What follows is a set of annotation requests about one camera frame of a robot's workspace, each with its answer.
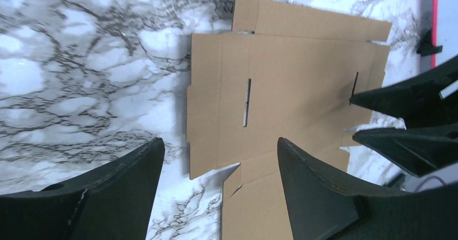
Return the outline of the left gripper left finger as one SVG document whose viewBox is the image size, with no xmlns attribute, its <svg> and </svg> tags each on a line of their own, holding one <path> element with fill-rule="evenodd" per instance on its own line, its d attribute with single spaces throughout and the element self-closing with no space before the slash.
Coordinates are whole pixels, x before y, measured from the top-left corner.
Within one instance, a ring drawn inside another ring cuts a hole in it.
<svg viewBox="0 0 458 240">
<path fill-rule="evenodd" d="M 164 156 L 154 138 L 43 190 L 1 195 L 1 239 L 145 239 Z"/>
</svg>

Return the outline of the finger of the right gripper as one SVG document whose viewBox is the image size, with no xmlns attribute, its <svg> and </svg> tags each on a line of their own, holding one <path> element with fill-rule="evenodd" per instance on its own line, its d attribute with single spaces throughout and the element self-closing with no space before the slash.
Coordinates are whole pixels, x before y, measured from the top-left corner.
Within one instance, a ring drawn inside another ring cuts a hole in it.
<svg viewBox="0 0 458 240">
<path fill-rule="evenodd" d="M 457 123 L 457 56 L 413 78 L 355 94 L 350 102 L 401 118 L 407 128 Z"/>
<path fill-rule="evenodd" d="M 402 170 L 422 177 L 457 163 L 457 124 L 427 128 L 360 130 L 353 140 Z"/>
</svg>

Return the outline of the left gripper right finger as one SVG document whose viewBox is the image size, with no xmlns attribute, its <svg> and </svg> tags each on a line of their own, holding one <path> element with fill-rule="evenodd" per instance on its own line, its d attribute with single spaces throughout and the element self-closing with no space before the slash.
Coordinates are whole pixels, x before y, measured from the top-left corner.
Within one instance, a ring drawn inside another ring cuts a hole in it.
<svg viewBox="0 0 458 240">
<path fill-rule="evenodd" d="M 283 137 L 277 157 L 294 239 L 457 239 L 457 184 L 416 193 L 376 185 Z"/>
</svg>

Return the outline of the brown cardboard box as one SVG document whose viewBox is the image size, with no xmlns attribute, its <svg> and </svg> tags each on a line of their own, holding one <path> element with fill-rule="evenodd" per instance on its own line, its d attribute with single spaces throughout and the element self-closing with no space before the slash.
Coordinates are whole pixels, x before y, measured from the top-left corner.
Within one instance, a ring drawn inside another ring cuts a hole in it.
<svg viewBox="0 0 458 240">
<path fill-rule="evenodd" d="M 191 36 L 190 179 L 223 183 L 222 239 L 292 239 L 277 159 L 285 137 L 346 171 L 349 128 L 372 112 L 353 92 L 382 85 L 392 25 L 273 0 L 235 0 L 232 29 Z"/>
</svg>

